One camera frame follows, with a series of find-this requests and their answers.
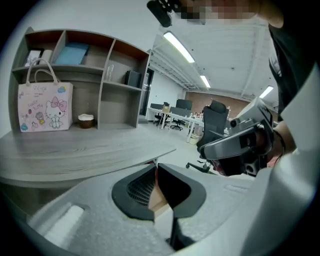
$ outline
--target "white ceiling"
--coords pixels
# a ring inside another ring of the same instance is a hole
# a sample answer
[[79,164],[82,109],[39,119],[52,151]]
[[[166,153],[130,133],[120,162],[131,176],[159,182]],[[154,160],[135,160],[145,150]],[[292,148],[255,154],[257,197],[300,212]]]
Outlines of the white ceiling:
[[[159,29],[151,68],[165,74],[189,91],[252,100],[267,88],[274,87],[264,101],[278,106],[278,88],[269,68],[271,37],[268,24],[255,17],[238,24],[210,20],[206,25],[190,24],[172,17],[170,28]],[[187,48],[195,63],[187,60],[164,37],[171,31]],[[207,89],[200,75],[211,85]]]

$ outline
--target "white wall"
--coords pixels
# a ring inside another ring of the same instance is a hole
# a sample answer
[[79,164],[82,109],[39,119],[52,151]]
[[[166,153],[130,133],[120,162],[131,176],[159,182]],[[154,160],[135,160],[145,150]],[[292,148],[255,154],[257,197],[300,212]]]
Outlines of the white wall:
[[37,30],[77,29],[152,49],[159,22],[147,9],[148,0],[42,0],[20,22],[0,55],[0,138],[11,130],[8,85],[18,45],[28,27]]
[[[165,75],[154,72],[147,107],[149,108],[151,103],[163,104],[164,102],[168,102],[171,107],[175,107],[177,99],[184,99],[185,94],[181,86]],[[146,118],[153,120],[153,115],[148,115]]]

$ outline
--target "brick wall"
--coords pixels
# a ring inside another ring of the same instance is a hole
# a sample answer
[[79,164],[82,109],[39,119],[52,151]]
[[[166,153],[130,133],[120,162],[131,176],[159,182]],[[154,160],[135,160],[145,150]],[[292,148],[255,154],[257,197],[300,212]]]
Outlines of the brick wall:
[[[226,107],[230,107],[229,118],[231,119],[235,118],[241,112],[241,110],[243,110],[250,103],[240,99],[198,92],[187,92],[185,94],[185,99],[192,101],[192,113],[201,112],[206,105],[210,105],[211,99],[221,102]],[[271,113],[273,115],[273,121],[277,121],[278,114],[273,111],[271,111]]]

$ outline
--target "black shirt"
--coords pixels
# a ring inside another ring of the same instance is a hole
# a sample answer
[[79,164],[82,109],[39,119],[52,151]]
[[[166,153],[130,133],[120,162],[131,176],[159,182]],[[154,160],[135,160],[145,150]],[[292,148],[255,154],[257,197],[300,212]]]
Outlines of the black shirt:
[[315,62],[319,63],[318,23],[315,6],[310,2],[274,1],[283,13],[282,28],[269,25],[280,72],[272,63],[270,68],[278,85],[278,113],[298,93],[309,76]]

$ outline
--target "blue book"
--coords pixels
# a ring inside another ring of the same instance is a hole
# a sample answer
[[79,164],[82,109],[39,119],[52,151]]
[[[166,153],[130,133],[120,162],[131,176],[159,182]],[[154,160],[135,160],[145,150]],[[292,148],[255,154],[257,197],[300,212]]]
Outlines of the blue book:
[[88,48],[89,44],[69,42],[60,52],[55,64],[79,65],[82,62]]

